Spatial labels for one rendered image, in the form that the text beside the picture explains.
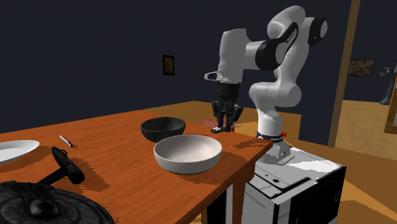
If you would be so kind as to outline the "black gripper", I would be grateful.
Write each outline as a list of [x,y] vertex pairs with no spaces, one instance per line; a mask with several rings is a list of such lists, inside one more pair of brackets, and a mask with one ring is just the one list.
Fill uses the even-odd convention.
[[218,97],[217,101],[212,102],[212,112],[213,115],[217,119],[217,128],[216,130],[224,129],[224,116],[225,112],[223,111],[223,107],[225,105],[224,102],[233,102],[233,106],[228,106],[226,109],[226,125],[225,131],[230,132],[232,129],[232,125],[236,122],[244,108],[237,105],[237,99],[239,96],[240,84],[231,84],[231,83],[218,83]]

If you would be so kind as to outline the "white bowl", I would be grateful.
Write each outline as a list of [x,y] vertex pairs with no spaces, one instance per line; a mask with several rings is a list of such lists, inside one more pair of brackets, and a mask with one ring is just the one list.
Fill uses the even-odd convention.
[[222,149],[221,143],[211,137],[184,134],[159,141],[153,152],[161,168],[176,174],[196,174],[214,167]]

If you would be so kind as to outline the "black bowl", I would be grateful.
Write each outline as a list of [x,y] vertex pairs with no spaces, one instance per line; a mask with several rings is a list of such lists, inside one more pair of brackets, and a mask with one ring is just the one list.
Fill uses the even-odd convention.
[[152,118],[141,124],[143,136],[154,143],[168,137],[181,135],[185,128],[186,122],[183,119],[168,116]]

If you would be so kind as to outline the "white and black robot stand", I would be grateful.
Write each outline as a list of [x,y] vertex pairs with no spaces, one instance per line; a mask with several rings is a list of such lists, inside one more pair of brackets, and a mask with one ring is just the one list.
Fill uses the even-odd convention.
[[283,164],[257,161],[241,224],[336,224],[346,166],[291,148]]

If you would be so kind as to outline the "brown wooden table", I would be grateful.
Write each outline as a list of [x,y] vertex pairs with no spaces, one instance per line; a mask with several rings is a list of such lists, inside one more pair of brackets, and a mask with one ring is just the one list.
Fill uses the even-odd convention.
[[50,148],[73,147],[68,155],[85,173],[75,192],[102,204],[119,224],[189,224],[228,187],[242,208],[245,184],[271,142],[228,132],[215,135],[223,151],[212,169],[177,175],[162,169],[154,144],[140,130],[153,113],[138,110],[0,134],[0,142],[32,139],[39,148],[0,166],[0,181],[36,182],[57,168]]

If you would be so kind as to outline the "white and black pen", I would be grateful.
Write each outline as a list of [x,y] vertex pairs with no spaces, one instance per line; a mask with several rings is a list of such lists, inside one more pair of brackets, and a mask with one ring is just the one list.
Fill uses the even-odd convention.
[[68,141],[66,138],[64,138],[63,136],[59,135],[59,137],[61,138],[61,140],[63,140],[63,142],[65,142],[70,148],[74,148],[74,145],[72,144],[72,142]]

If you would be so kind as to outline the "brown wooden furniture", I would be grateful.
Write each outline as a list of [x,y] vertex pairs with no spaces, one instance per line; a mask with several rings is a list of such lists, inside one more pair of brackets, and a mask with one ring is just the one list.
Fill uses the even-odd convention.
[[389,134],[397,134],[397,76],[394,83],[392,84],[392,94],[384,132]]

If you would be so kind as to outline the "black mallet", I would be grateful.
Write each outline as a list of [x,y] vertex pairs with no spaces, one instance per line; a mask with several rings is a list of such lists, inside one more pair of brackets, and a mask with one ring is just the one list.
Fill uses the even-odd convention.
[[49,174],[47,177],[38,181],[38,184],[52,185],[64,177],[68,177],[70,182],[78,185],[85,180],[85,175],[81,169],[67,156],[67,151],[52,146],[52,155],[59,165],[59,169]]

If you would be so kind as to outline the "black patterned round dish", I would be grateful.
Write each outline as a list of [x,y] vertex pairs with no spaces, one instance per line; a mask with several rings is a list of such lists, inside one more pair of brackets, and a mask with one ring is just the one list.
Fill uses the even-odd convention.
[[0,183],[0,224],[115,224],[98,203],[50,185]]

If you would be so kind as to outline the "white plate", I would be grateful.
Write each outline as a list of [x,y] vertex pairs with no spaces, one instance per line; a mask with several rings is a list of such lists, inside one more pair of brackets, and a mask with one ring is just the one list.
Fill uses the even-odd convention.
[[35,140],[17,140],[0,143],[0,165],[12,162],[35,150],[39,142]]

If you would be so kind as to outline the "small dark framed wall picture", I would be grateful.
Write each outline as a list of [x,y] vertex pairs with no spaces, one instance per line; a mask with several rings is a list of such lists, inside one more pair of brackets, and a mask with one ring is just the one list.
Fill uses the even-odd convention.
[[164,75],[174,75],[174,56],[163,55],[163,74]]

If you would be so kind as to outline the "brown door frame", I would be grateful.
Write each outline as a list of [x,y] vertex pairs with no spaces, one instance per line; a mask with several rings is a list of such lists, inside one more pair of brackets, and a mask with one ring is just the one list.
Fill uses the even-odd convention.
[[347,22],[347,29],[344,40],[344,48],[342,52],[342,60],[340,64],[340,71],[338,76],[338,83],[335,95],[335,102],[333,107],[333,114],[330,125],[330,133],[327,146],[335,147],[337,140],[338,125],[340,121],[340,114],[344,100],[345,85],[347,80],[347,73],[349,69],[349,62],[351,59],[351,52],[354,43],[354,35],[356,30],[357,19],[359,15],[359,6],[361,0],[350,0],[351,7],[349,10],[349,18]]

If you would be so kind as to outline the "wide brown wall picture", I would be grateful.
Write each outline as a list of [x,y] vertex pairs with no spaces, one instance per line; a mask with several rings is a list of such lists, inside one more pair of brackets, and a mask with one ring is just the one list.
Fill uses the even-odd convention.
[[372,76],[375,59],[351,59],[348,76]]

